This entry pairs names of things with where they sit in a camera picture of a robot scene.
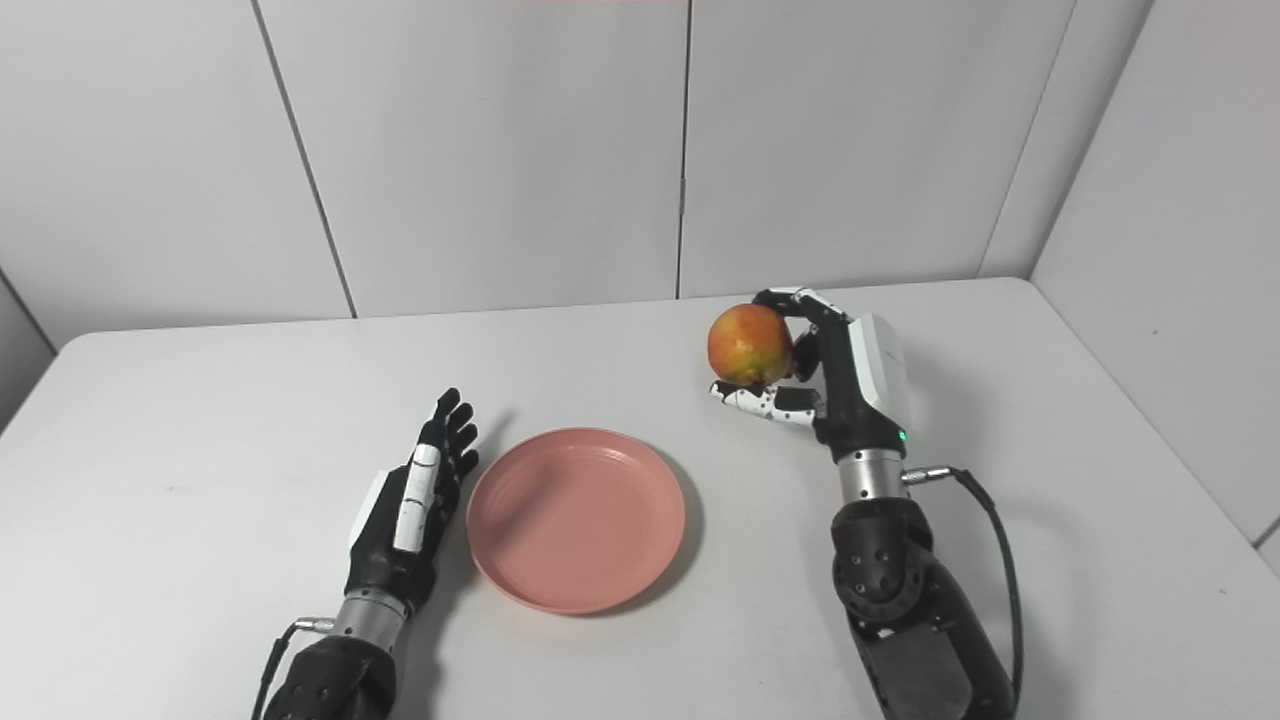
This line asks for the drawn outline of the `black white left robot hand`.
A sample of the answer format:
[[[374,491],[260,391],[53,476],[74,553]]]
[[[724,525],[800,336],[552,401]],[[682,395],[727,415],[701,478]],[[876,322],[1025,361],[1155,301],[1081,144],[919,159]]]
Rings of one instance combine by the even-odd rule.
[[[456,387],[436,401],[410,459],[380,473],[349,537],[344,591],[378,591],[410,612],[420,610],[436,583],[436,551],[457,511],[462,487],[479,465],[474,407]]]

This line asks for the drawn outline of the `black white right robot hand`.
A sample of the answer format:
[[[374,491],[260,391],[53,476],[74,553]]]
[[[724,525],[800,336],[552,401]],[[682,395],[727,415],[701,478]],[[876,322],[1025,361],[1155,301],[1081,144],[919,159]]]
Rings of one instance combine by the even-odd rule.
[[[813,429],[832,459],[908,455],[910,398],[901,343],[876,314],[851,316],[814,290],[774,287],[708,333],[709,393],[768,421]]]

